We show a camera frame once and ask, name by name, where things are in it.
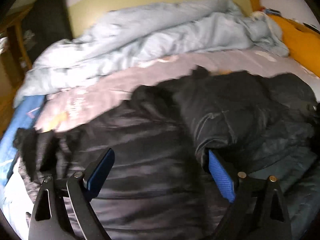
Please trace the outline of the orange long pillow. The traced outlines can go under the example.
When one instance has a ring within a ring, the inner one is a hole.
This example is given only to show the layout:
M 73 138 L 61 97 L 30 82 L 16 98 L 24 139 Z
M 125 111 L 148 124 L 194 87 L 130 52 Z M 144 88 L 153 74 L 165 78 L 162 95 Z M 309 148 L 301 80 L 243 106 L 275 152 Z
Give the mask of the orange long pillow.
M 293 24 L 289 20 L 270 15 L 282 29 L 282 40 L 289 49 L 290 56 L 307 70 L 319 77 L 319 35 L 305 31 L 299 24 Z

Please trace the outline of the grey heart-print bed sheet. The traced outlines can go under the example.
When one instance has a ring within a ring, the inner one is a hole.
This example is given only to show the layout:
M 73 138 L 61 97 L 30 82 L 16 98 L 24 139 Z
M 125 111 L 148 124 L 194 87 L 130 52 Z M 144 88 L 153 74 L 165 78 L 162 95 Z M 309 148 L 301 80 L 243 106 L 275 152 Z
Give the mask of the grey heart-print bed sheet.
M 196 152 L 207 137 L 252 176 L 280 179 L 294 239 L 319 211 L 319 147 L 308 145 L 319 78 L 294 59 L 250 49 L 133 67 L 55 94 L 37 128 L 71 100 L 80 111 L 57 129 L 57 176 L 114 149 L 93 201 L 112 237 L 195 239 L 216 227 L 227 202 L 200 169 Z

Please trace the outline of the black puffer down jacket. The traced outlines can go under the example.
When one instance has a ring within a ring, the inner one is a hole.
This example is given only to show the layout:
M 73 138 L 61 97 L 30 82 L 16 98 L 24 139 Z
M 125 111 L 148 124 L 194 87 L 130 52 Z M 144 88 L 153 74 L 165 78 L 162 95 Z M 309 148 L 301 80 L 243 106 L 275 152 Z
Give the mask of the black puffer down jacket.
M 279 179 L 299 239 L 319 213 L 319 112 L 291 73 L 190 75 L 139 86 L 129 100 L 67 132 L 20 128 L 14 146 L 35 198 L 46 176 L 65 179 L 106 152 L 115 162 L 93 209 L 112 239 L 199 239 L 227 202 L 209 177 L 208 151 L 235 171 Z

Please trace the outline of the wooden bed frame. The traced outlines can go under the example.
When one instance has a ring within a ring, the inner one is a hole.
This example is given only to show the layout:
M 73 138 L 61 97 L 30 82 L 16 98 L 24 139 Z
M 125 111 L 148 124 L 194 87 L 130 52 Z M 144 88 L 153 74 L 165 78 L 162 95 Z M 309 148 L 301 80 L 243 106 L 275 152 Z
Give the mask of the wooden bed frame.
M 194 0 L 83 0 L 67 7 L 73 39 L 81 36 L 107 12 L 153 3 L 180 3 Z M 240 3 L 232 0 L 246 17 Z M 99 77 L 96 83 L 60 90 L 54 94 L 28 96 L 14 107 L 14 98 L 25 76 L 33 67 L 23 44 L 22 20 L 32 7 L 16 22 L 1 30 L 1 132 L 14 135 L 18 128 L 35 127 L 47 132 L 64 132 L 87 123 L 130 98 L 138 86 L 152 86 L 161 81 L 188 74 L 203 66 L 214 74 L 246 70 L 251 74 L 271 77 L 293 73 L 306 82 L 319 96 L 319 77 L 307 70 L 290 54 L 281 57 L 259 46 L 247 49 L 188 52 L 169 55 Z

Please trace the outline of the light blue crumpled duvet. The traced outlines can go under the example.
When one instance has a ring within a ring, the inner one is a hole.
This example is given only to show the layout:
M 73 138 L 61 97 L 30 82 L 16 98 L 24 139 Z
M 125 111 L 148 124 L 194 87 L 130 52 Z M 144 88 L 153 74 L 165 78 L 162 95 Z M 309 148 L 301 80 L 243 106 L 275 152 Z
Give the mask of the light blue crumpled duvet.
M 289 54 L 274 20 L 259 11 L 246 17 L 232 0 L 160 2 L 109 11 L 81 36 L 50 45 L 27 72 L 13 106 L 28 96 L 92 85 L 141 62 L 252 46 L 281 57 Z

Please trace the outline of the black hanging garment bag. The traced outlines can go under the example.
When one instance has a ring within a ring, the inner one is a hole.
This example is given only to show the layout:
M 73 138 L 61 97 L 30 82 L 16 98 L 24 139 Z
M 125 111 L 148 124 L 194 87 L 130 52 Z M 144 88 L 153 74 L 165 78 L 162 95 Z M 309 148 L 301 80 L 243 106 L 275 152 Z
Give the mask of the black hanging garment bag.
M 73 39 L 66 0 L 37 0 L 21 27 L 23 44 L 32 63 L 55 42 Z

